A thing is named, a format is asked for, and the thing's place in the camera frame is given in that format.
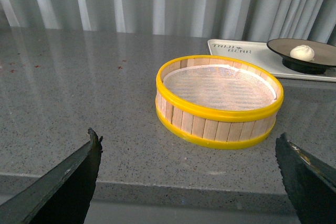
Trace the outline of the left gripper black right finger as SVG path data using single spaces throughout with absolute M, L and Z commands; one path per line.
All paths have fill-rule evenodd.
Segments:
M 287 140 L 276 139 L 282 183 L 301 223 L 335 223 L 335 168 Z

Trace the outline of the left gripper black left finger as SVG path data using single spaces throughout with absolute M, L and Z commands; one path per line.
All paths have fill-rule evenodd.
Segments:
M 102 136 L 90 140 L 28 188 L 1 204 L 1 223 L 84 223 L 96 188 Z

